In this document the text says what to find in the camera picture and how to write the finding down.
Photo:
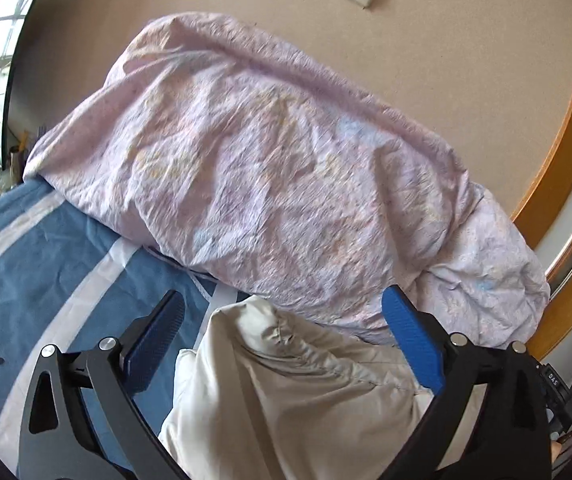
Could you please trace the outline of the person right hand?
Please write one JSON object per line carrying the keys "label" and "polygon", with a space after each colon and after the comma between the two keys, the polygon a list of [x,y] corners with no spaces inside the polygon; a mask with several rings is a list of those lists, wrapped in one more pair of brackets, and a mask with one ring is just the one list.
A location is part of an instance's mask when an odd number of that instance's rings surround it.
{"label": "person right hand", "polygon": [[565,467],[566,463],[572,457],[572,443],[567,440],[564,442],[552,442],[552,471],[556,471]]}

